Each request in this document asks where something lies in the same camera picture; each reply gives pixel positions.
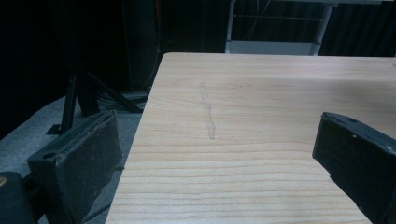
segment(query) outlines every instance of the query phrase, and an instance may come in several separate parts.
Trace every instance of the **wood grain surface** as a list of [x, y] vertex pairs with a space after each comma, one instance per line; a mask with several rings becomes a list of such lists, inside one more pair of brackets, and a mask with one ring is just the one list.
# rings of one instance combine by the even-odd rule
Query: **wood grain surface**
[[107, 223], [369, 223], [312, 159], [323, 111], [396, 137], [396, 59], [170, 53]]

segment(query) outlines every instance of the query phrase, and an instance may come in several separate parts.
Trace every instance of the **gray carpet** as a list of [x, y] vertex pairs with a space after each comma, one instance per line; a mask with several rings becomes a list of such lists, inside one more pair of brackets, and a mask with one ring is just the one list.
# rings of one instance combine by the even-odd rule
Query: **gray carpet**
[[[57, 135], [47, 135], [46, 132], [53, 124], [61, 123], [63, 109], [64, 98], [61, 98], [44, 106], [20, 127], [2, 139], [0, 141], [0, 172], [13, 171], [26, 176], [30, 172], [26, 160], [57, 137]], [[118, 111], [120, 145], [123, 154], [121, 166], [126, 162], [140, 118], [141, 114]], [[74, 122], [77, 123], [82, 119], [81, 110], [77, 104]], [[120, 174], [121, 172], [114, 173], [111, 182], [96, 199], [88, 216], [102, 210], [112, 202], [120, 180]], [[86, 223], [105, 223], [107, 213], [108, 208]], [[39, 223], [47, 223], [47, 220], [43, 217], [39, 220]]]

